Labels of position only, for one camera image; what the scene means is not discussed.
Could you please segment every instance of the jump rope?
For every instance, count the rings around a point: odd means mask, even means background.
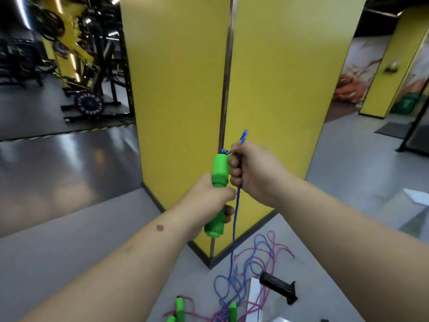
[[[243,132],[243,135],[240,138],[240,141],[241,141],[240,145],[242,145],[246,141],[247,133],[248,133],[247,130]],[[223,149],[221,153],[224,155],[229,155],[231,154],[231,151],[227,151]],[[239,164],[239,167],[240,167],[242,157],[239,156],[238,159],[240,162]],[[185,314],[193,316],[195,320],[202,319],[207,322],[228,322],[229,306],[231,305],[232,302],[236,302],[237,308],[240,307],[241,305],[250,304],[250,309],[248,309],[237,320],[237,322],[244,322],[247,315],[258,311],[259,309],[263,309],[268,299],[268,295],[270,293],[269,289],[267,289],[265,286],[261,286],[256,302],[251,303],[247,301],[246,295],[248,291],[248,284],[250,283],[251,278],[253,276],[258,278],[263,271],[268,272],[270,265],[271,265],[271,271],[269,273],[273,274],[278,255],[282,250],[287,251],[290,255],[292,255],[293,258],[295,258],[295,255],[286,245],[275,242],[275,232],[273,231],[267,232],[266,237],[262,234],[255,235],[253,239],[253,243],[254,243],[253,247],[244,249],[243,251],[239,252],[239,254],[234,255],[236,222],[237,222],[237,214],[238,214],[239,202],[240,202],[240,190],[241,190],[241,186],[237,188],[236,208],[235,208],[234,221],[233,221],[233,242],[232,242],[233,250],[230,256],[229,275],[228,277],[223,275],[218,275],[214,279],[214,284],[213,284],[214,292],[217,294],[219,298],[219,304],[221,305],[221,309],[217,311],[212,317],[202,316],[195,313],[195,303],[192,298],[187,296],[182,296],[182,295],[179,296],[191,302],[192,312],[185,312]],[[243,253],[246,253],[248,251],[252,251],[252,253],[250,257],[244,261],[241,272],[239,273],[239,267],[238,267],[238,264],[236,264],[236,260]],[[258,251],[259,251],[259,254],[267,253],[269,255],[268,262],[264,262],[263,259],[257,256]],[[228,284],[227,292],[224,296],[222,296],[217,290],[217,283],[219,280],[225,280]],[[174,312],[175,312],[174,310],[169,311],[165,313],[163,317],[172,315],[174,314]]]

